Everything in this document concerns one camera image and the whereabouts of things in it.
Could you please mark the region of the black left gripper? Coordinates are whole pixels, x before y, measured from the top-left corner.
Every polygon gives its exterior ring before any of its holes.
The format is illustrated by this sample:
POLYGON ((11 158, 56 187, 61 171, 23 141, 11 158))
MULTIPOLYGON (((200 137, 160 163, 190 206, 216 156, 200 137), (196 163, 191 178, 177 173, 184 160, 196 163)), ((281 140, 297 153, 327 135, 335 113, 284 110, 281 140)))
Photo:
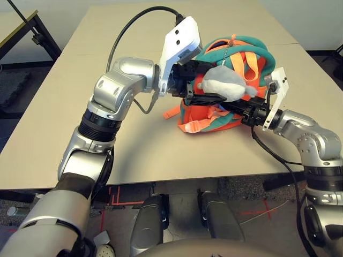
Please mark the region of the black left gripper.
POLYGON ((219 94, 194 94, 191 83, 211 68, 212 63, 197 60, 174 64, 168 78, 168 93, 186 99, 188 106, 213 106, 226 101, 227 98, 219 94))

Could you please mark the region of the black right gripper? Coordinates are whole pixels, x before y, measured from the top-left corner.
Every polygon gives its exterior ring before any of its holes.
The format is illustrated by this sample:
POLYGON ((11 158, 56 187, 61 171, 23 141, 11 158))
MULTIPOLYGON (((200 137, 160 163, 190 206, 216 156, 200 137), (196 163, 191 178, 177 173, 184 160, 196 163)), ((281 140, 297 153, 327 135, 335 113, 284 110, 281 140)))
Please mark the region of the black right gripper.
POLYGON ((250 127, 263 126, 270 112, 270 105, 261 97, 253 97, 248 101, 223 102, 221 106, 241 115, 241 123, 250 127))

